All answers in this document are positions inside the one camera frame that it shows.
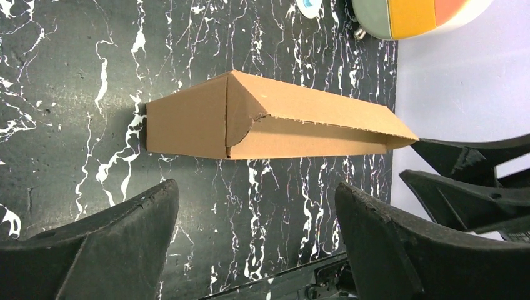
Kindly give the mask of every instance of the brown cardboard box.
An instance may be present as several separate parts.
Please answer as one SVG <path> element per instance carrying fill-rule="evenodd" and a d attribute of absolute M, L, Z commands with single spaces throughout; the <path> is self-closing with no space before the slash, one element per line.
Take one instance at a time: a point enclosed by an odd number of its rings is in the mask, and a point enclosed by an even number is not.
<path fill-rule="evenodd" d="M 147 150 L 254 159 L 385 153 L 418 137 L 386 106 L 231 71 L 147 104 Z"/>

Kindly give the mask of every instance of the white wall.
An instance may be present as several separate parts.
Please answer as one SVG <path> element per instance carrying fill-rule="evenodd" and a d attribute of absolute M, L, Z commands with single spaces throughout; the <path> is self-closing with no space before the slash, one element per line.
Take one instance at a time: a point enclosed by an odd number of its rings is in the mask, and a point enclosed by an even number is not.
<path fill-rule="evenodd" d="M 455 31 L 399 41 L 396 114 L 421 138 L 495 141 L 530 133 L 530 1 L 494 0 Z M 498 167 L 530 166 L 530 156 Z M 391 204 L 429 219 L 399 178 L 431 171 L 412 148 L 394 151 Z"/>

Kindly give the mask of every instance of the table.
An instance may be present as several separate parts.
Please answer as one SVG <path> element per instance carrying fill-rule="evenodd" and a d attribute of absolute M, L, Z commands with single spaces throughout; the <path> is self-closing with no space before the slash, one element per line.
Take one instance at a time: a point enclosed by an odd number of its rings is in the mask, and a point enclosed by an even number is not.
<path fill-rule="evenodd" d="M 342 0 L 317 19 L 294 0 L 0 1 L 0 238 L 174 178 L 163 299 L 343 252 L 334 188 L 345 180 L 389 202 L 391 154 L 217 161 L 148 153 L 142 140 L 146 102 L 232 69 L 393 110 L 397 44 L 355 41 L 351 18 Z"/>

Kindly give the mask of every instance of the yellow stripe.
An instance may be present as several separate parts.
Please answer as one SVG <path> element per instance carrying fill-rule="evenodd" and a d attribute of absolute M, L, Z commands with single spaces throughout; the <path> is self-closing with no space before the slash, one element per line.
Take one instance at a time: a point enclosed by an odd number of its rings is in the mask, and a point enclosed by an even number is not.
<path fill-rule="evenodd" d="M 436 28 L 434 0 L 388 0 L 393 39 L 404 39 Z"/>

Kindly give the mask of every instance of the black marble surface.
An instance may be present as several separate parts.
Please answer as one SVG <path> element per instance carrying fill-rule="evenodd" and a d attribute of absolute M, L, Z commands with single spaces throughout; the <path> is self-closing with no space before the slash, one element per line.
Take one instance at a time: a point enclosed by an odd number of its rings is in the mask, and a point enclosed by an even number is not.
<path fill-rule="evenodd" d="M 339 181 L 389 202 L 391 154 L 216 161 L 140 145 L 144 103 L 231 69 L 393 110 L 397 44 L 355 41 L 341 0 L 317 19 L 294 0 L 0 0 L 0 44 L 0 239 L 174 178 L 161 294 L 196 299 L 343 252 Z"/>

